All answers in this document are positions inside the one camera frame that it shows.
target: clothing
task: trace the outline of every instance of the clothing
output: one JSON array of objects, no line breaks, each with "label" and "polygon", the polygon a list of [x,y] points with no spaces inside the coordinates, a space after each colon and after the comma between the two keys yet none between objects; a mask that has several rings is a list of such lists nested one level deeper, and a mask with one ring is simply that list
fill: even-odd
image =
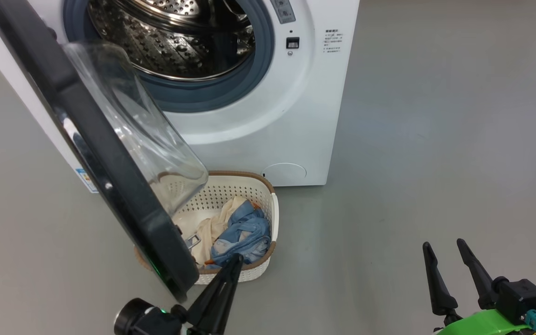
[{"label": "clothing", "polygon": [[220,214],[204,219],[198,224],[196,233],[201,241],[191,249],[192,256],[198,265],[204,266],[204,263],[211,259],[210,249],[213,243],[229,227],[228,223],[233,212],[246,201],[244,197],[234,197],[223,205]]},{"label": "clothing", "polygon": [[210,254],[219,267],[223,267],[235,253],[241,254],[246,264],[251,264],[266,254],[270,241],[270,222],[260,208],[254,208],[246,200],[233,212],[228,228],[214,242]]}]

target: washing machine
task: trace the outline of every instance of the washing machine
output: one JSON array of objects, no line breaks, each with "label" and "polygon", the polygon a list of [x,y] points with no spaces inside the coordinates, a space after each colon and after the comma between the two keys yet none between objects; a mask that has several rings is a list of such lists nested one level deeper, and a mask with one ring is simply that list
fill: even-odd
[{"label": "washing machine", "polygon": [[[123,47],[147,91],[208,170],[254,172],[275,186],[326,183],[358,5],[359,0],[26,2],[60,44],[107,40]],[[9,47],[0,36],[1,72],[95,192]]]}]

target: jeans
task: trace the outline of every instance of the jeans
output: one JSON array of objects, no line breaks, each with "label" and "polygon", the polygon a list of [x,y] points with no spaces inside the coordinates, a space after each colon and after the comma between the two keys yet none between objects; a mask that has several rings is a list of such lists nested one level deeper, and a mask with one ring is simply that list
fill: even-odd
[{"label": "jeans", "polygon": [[223,267],[235,253],[244,257],[245,264],[251,264],[266,254],[271,240],[270,222],[264,212],[255,209],[248,200],[233,212],[228,228],[214,242],[210,254],[219,267]]}]

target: washing machine door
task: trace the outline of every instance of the washing machine door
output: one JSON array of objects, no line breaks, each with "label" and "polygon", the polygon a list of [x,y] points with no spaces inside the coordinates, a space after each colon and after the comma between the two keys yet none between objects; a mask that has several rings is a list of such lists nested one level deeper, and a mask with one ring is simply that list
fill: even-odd
[{"label": "washing machine door", "polygon": [[[130,100],[136,102],[133,106],[118,107],[123,108],[125,114],[104,112],[101,106],[105,103],[108,104],[105,109],[113,109],[112,99],[101,103],[101,97],[93,92],[109,87],[97,87],[95,80],[85,79],[88,72],[83,73],[83,69],[75,66],[76,59],[81,59],[78,54],[85,50],[74,47],[73,55],[66,54],[26,0],[0,0],[0,35],[19,65],[32,77],[43,103],[50,106],[51,118],[126,233],[176,299],[184,301],[187,290],[198,279],[198,269],[181,232],[168,214],[175,208],[164,206],[147,174],[157,174],[155,168],[162,165],[163,159],[182,154],[183,161],[189,164],[182,174],[193,174],[190,177],[198,182],[199,189],[207,178],[204,166],[177,133],[162,129],[168,129],[170,124],[145,89],[140,90],[139,81],[123,78],[119,89],[112,87],[110,95],[117,98],[113,100],[119,101],[117,104],[125,100],[122,95],[126,93],[137,96]],[[89,61],[95,67],[106,66],[106,63],[96,63],[100,59],[90,58]],[[133,71],[127,63],[125,74],[129,75],[130,69]],[[180,145],[179,152],[169,152],[170,146]],[[151,150],[141,150],[146,146]]]}]

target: concrete floor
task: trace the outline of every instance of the concrete floor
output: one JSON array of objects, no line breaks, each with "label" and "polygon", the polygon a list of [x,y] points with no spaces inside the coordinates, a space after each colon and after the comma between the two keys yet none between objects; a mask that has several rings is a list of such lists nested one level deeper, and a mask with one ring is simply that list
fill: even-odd
[{"label": "concrete floor", "polygon": [[[536,283],[536,0],[364,0],[328,184],[277,192],[277,250],[230,335],[428,334],[424,241],[463,316],[456,238]],[[170,307],[131,247],[0,75],[0,335],[110,334],[132,297]]]}]

